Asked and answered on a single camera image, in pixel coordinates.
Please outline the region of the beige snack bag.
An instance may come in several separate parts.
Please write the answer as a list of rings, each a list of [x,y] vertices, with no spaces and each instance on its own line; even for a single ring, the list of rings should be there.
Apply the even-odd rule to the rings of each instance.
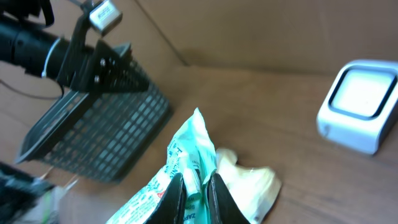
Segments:
[[[240,212],[251,224],[260,224],[271,210],[282,181],[270,167],[243,167],[231,149],[216,150],[217,173]]]

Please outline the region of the green toilet tissue pack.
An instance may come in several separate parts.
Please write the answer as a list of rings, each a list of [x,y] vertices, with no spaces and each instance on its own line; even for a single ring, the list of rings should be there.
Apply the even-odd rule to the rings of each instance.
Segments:
[[[183,223],[210,223],[207,190],[215,171],[215,147],[200,110],[195,109],[170,141],[166,164],[107,222],[144,223],[154,212],[173,177],[181,173],[187,191]]]

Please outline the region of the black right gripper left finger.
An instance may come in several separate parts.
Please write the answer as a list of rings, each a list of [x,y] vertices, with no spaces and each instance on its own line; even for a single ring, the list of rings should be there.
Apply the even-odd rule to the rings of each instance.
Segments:
[[[144,224],[183,224],[187,191],[181,173],[176,174],[159,204]]]

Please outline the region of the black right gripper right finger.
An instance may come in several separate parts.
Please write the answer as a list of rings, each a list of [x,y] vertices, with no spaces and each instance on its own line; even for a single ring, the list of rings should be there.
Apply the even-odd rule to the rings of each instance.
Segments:
[[[218,173],[211,176],[207,195],[212,224],[249,224]]]

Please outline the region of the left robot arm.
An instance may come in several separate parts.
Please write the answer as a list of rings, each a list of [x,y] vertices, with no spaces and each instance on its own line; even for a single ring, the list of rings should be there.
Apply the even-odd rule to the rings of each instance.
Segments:
[[[1,1],[1,60],[82,93],[146,91],[149,79],[132,58],[130,44],[86,44],[90,29],[105,36],[121,22],[122,12],[112,1],[76,4],[83,14],[66,39],[45,31],[55,22],[50,1]]]

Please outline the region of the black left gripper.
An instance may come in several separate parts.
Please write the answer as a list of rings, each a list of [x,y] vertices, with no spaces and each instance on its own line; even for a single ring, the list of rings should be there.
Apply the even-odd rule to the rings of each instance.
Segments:
[[[148,79],[121,58],[102,40],[92,48],[85,44],[91,27],[89,15],[80,16],[57,75],[57,81],[73,91],[132,93],[149,88]]]

